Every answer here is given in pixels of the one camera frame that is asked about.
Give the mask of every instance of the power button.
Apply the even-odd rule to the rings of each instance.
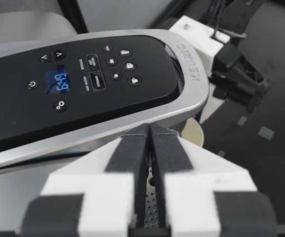
[[[64,100],[59,100],[54,103],[54,110],[57,112],[64,112],[68,109],[68,103]]]
[[[27,84],[27,88],[30,90],[34,90],[38,87],[38,81],[36,80],[31,80],[28,84]]]

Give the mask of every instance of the black control panel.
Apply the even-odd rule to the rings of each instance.
[[[0,151],[171,102],[178,77],[164,45],[147,36],[0,58]]]

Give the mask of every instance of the button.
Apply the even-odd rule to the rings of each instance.
[[[51,62],[51,53],[45,53],[42,56],[40,56],[39,60],[42,63],[48,63]]]
[[[122,78],[122,75],[119,72],[114,72],[114,73],[112,73],[111,77],[113,80],[120,80]]]
[[[54,52],[54,60],[58,61],[63,59],[65,56],[65,53],[62,50],[57,50]]]
[[[119,54],[122,57],[129,57],[131,55],[131,51],[130,51],[130,49],[122,49],[119,51]]]
[[[111,52],[113,51],[113,47],[111,47],[110,45],[106,45],[103,47],[104,52]]]
[[[107,60],[107,64],[110,66],[116,65],[116,63],[117,63],[117,60],[114,58],[110,58]]]
[[[64,112],[68,109],[68,103],[64,100],[59,100],[54,103],[54,110],[57,112]]]
[[[132,71],[132,70],[135,70],[136,65],[134,63],[126,63],[124,68],[128,71]]]
[[[28,84],[27,84],[27,88],[30,90],[34,90],[38,87],[38,81],[36,80],[31,80]]]
[[[100,70],[100,65],[98,61],[98,57],[96,54],[89,54],[86,56],[86,63],[88,70],[90,72],[95,72]]]
[[[130,85],[138,86],[141,84],[141,79],[139,77],[131,77],[128,82]]]
[[[105,90],[106,85],[102,72],[95,72],[89,74],[94,91]]]

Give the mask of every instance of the digital display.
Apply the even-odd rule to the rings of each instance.
[[[71,90],[69,75],[63,65],[58,66],[53,71],[47,71],[45,78],[48,95],[65,93]]]

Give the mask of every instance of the perforated metal grate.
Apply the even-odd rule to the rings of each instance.
[[[146,191],[146,215],[144,220],[144,228],[157,228],[158,223],[158,210],[156,201],[156,190],[154,188],[152,169],[149,168],[149,176],[147,180]]]

